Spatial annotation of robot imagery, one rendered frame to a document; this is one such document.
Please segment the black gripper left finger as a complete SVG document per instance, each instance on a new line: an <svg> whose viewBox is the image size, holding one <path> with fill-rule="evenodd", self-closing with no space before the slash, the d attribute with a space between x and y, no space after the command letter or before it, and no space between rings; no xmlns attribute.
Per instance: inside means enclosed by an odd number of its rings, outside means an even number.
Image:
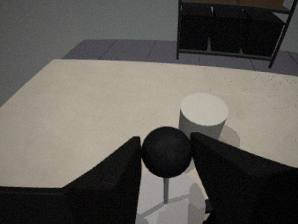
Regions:
<svg viewBox="0 0 298 224"><path fill-rule="evenodd" d="M64 188L0 186L0 224L136 224L141 137Z"/></svg>

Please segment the grey cylinder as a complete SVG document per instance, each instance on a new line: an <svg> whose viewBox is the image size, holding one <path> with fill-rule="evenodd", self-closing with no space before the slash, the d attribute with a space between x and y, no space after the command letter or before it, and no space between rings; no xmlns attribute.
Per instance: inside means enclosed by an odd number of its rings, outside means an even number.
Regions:
<svg viewBox="0 0 298 224"><path fill-rule="evenodd" d="M192 93L182 100L178 129L184 132L189 140L192 132L218 140L227 112L229 111L221 97L206 92Z"/></svg>

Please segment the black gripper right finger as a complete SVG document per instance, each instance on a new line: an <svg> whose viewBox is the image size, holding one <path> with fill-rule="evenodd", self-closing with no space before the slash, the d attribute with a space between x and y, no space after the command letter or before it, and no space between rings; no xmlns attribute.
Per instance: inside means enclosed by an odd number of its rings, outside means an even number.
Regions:
<svg viewBox="0 0 298 224"><path fill-rule="evenodd" d="M190 143L218 224L298 224L298 168L198 132Z"/></svg>

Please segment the glass french press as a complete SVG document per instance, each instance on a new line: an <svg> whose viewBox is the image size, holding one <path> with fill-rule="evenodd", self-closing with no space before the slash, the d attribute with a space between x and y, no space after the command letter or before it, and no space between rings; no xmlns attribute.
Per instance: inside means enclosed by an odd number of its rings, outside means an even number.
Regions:
<svg viewBox="0 0 298 224"><path fill-rule="evenodd" d="M189 137L180 129L160 127L145 137L136 224L218 224L209 198L193 177L185 175L192 160ZM205 220L205 213L210 213Z"/></svg>

